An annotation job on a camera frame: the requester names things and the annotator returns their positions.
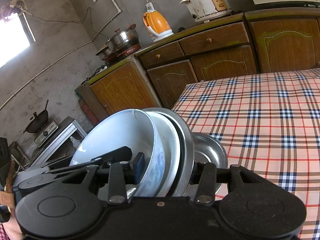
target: white pipe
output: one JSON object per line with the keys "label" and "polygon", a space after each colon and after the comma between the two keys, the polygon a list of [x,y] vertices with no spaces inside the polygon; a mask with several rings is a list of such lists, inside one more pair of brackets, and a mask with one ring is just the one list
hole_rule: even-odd
{"label": "white pipe", "polygon": [[72,52],[76,51],[77,49],[80,49],[81,47],[88,45],[89,43],[93,42],[93,40],[98,36],[98,34],[114,19],[116,18],[120,13],[121,13],[121,9],[119,8],[119,6],[116,4],[115,0],[111,0],[113,2],[113,4],[115,5],[115,7],[117,8],[118,12],[110,19],[108,20],[101,28],[100,30],[98,30],[98,32],[96,33],[96,35],[94,35],[94,37],[80,45],[79,47],[76,47],[75,49],[69,51],[68,53],[66,53],[65,55],[61,56],[60,58],[58,58],[57,60],[55,60],[54,62],[52,62],[49,66],[45,67],[43,70],[41,70],[37,75],[35,75],[33,78],[31,78],[27,83],[25,83],[22,87],[20,87],[17,91],[15,91],[13,93],[12,96],[10,96],[1,106],[0,106],[0,111],[2,110],[2,108],[4,108],[4,106],[9,103],[9,101],[14,98],[22,89],[24,89],[31,81],[33,81],[36,77],[38,77],[39,75],[41,75],[44,71],[46,71],[48,68],[50,68],[52,65],[56,64],[58,61],[60,61],[61,59],[63,59],[65,56],[71,54]]}

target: leather tag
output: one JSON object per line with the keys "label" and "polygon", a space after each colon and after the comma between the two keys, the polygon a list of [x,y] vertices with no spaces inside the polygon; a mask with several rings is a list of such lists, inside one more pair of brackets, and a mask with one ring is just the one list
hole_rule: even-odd
{"label": "leather tag", "polygon": [[8,206],[10,208],[14,208],[14,194],[0,191],[0,204]]}

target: rice cooker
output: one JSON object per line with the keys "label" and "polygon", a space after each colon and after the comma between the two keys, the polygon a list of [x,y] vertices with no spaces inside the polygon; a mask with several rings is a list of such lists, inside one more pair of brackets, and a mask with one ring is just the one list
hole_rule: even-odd
{"label": "rice cooker", "polygon": [[185,3],[195,22],[209,22],[232,12],[228,0],[181,0]]}

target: tablecloth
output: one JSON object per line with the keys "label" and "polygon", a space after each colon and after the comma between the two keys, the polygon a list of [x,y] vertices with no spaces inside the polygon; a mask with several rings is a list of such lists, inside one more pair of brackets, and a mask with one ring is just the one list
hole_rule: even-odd
{"label": "tablecloth", "polygon": [[[240,164],[300,198],[300,237],[320,239],[320,69],[187,85],[173,107],[191,131],[218,139]],[[223,185],[218,198],[227,194]]]}

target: gray wall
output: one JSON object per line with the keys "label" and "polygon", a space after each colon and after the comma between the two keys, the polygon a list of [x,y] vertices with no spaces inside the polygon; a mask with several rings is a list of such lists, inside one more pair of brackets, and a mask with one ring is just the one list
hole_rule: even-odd
{"label": "gray wall", "polygon": [[[105,22],[107,22],[115,13],[116,9],[111,0],[98,0],[93,3],[92,0],[70,0],[76,9],[77,14],[82,19],[86,9],[92,7],[93,29],[98,31]],[[111,37],[117,28],[127,28],[130,24],[136,23],[136,30],[140,36],[140,44],[145,46],[152,42],[142,21],[143,13],[146,11],[146,0],[115,0],[122,10],[102,32],[104,35]],[[179,4],[180,0],[150,0],[155,9],[158,10],[168,21],[173,32],[177,32],[179,27],[190,28],[195,26],[193,18],[185,4]],[[228,0],[234,11],[249,11],[256,9],[252,0]],[[84,27],[92,37],[95,33],[92,31],[90,19],[84,21]],[[97,49],[107,41],[106,37],[99,35],[94,42]]]}
{"label": "gray wall", "polygon": [[[0,6],[10,0],[0,0]],[[69,0],[25,0],[28,11],[43,19],[79,21]],[[0,104],[25,82],[50,63],[90,40],[82,24],[45,22],[27,15],[36,42],[0,68]],[[91,123],[80,107],[74,89],[101,65],[91,43],[71,53],[37,77],[0,111],[0,136],[10,144],[18,141],[23,149],[32,145],[34,135],[22,134],[32,113],[44,109],[49,99],[49,118],[58,123],[68,115],[77,119],[85,130]]]}

